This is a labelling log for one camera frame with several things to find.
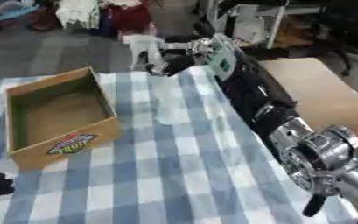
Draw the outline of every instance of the printed logo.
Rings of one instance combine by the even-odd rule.
[[[61,142],[57,143],[46,154],[74,154],[85,148],[90,141],[97,135],[72,134],[63,137]]]

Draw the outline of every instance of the blue checkered cloth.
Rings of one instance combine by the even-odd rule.
[[[210,73],[195,66],[173,78],[170,90],[184,105],[173,125],[156,119],[147,73],[99,75],[123,136],[25,173],[5,152],[4,90],[39,78],[0,80],[0,172],[16,188],[0,197],[0,223],[356,223],[358,213],[338,197],[313,218],[301,214],[309,193],[289,180]],[[219,103],[205,101],[212,98]]]

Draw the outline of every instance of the cardboard box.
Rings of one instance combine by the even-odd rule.
[[[91,68],[9,88],[6,100],[7,151],[22,172],[122,133]]]
[[[297,111],[316,131],[343,125],[358,136],[358,93],[317,59],[282,59],[262,65],[298,102]]]

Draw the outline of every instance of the office chair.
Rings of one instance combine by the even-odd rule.
[[[348,54],[358,55],[358,0],[332,0],[324,4],[313,27],[314,48],[308,56],[336,53],[346,65],[341,72],[349,76],[352,62]]]

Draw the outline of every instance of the floor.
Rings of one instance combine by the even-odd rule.
[[[164,0],[163,7],[151,1],[159,35],[191,33],[194,18],[190,11],[195,1]],[[343,68],[332,55],[322,60],[336,73]],[[37,33],[26,30],[21,22],[0,32],[0,79],[57,74],[87,66],[101,73],[125,72],[130,61],[128,47],[113,39],[61,30]],[[352,75],[343,80],[358,92],[358,63]]]

